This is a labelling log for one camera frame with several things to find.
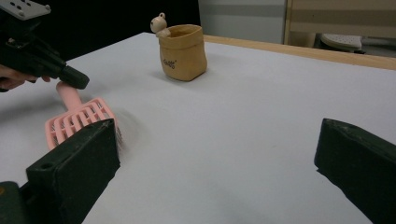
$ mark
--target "white tabletop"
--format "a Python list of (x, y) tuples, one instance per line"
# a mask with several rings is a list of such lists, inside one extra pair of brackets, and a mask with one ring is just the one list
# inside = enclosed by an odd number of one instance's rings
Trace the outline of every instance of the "white tabletop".
[[(121, 168), (84, 223), (371, 223), (314, 164), (322, 119), (396, 143), (396, 72), (205, 43), (206, 73), (168, 78), (141, 34), (68, 62), (124, 138)], [(0, 181), (26, 182), (62, 114), (50, 84), (0, 94)]]

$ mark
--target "wooden table edge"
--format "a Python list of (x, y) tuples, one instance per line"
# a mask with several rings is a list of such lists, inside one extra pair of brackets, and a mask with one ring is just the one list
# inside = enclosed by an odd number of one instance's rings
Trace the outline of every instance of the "wooden table edge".
[(285, 53), (335, 63), (348, 63), (388, 70), (396, 70), (396, 58), (390, 57), (355, 54), (348, 52), (331, 51), (326, 49), (310, 49), (214, 35), (204, 35), (204, 41), (209, 43), (231, 45), (249, 49), (269, 50), (272, 52)]

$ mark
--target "tan fabric basket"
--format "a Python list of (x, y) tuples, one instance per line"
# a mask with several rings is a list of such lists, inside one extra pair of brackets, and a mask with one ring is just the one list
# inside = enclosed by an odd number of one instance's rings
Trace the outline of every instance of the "tan fabric basket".
[(163, 71), (171, 78), (191, 81), (207, 68), (202, 27), (185, 24), (168, 29), (170, 36), (159, 37)]

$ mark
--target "small toy figure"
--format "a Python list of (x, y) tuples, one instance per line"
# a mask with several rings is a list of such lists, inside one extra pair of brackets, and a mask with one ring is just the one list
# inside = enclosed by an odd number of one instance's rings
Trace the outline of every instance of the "small toy figure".
[(150, 28), (151, 31), (157, 36), (167, 37), (171, 32), (166, 28), (167, 23), (165, 20), (165, 13), (160, 13), (160, 15), (151, 20)]

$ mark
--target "hand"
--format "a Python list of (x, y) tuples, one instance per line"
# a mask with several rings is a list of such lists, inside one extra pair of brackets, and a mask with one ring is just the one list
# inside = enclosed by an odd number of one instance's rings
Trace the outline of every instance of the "hand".
[[(45, 82), (50, 82), (50, 77), (42, 77)], [(14, 69), (5, 67), (0, 64), (0, 89), (12, 90), (19, 87), (25, 81), (35, 82), (37, 77), (24, 74)]]

